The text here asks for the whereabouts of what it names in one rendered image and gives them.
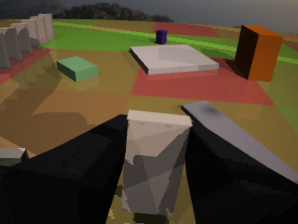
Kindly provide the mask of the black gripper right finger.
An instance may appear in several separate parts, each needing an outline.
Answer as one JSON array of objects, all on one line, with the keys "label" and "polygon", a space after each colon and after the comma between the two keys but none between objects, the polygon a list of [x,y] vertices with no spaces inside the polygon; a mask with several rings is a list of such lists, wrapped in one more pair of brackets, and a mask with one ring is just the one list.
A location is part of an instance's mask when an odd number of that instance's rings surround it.
[{"label": "black gripper right finger", "polygon": [[185,168],[196,224],[298,224],[298,184],[197,121]]}]

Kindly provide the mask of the green rectangular block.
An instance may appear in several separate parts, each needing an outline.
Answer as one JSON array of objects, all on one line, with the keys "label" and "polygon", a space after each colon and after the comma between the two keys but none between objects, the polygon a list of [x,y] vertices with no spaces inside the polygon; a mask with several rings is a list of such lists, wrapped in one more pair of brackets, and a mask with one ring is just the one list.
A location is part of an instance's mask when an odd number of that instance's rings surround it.
[{"label": "green rectangular block", "polygon": [[60,72],[71,77],[76,83],[77,81],[92,79],[92,77],[98,76],[97,65],[89,63],[89,61],[82,59],[80,56],[59,60],[57,61],[57,67],[59,67]]}]

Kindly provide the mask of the orange block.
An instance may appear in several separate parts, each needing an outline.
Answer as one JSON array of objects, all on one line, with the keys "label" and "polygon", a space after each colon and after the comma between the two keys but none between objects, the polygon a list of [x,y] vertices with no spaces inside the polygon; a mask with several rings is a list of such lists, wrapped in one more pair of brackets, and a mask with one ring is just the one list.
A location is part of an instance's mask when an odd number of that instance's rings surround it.
[{"label": "orange block", "polygon": [[282,36],[263,26],[242,26],[234,64],[247,80],[270,81]]}]

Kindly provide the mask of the dark blue cylinder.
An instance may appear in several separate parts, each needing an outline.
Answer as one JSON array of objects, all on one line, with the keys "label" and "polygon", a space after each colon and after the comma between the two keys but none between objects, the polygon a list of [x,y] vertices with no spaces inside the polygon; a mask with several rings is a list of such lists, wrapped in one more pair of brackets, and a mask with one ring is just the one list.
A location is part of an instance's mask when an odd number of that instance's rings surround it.
[{"label": "dark blue cylinder", "polygon": [[156,31],[156,43],[157,44],[165,44],[166,43],[166,34],[168,31]]}]

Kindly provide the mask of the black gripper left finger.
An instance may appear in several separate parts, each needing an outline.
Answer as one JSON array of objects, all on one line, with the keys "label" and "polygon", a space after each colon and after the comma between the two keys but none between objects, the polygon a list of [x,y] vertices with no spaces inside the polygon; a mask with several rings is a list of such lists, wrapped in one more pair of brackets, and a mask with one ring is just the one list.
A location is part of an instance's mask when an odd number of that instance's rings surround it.
[{"label": "black gripper left finger", "polygon": [[11,167],[0,165],[0,224],[105,224],[125,164],[126,115]]}]

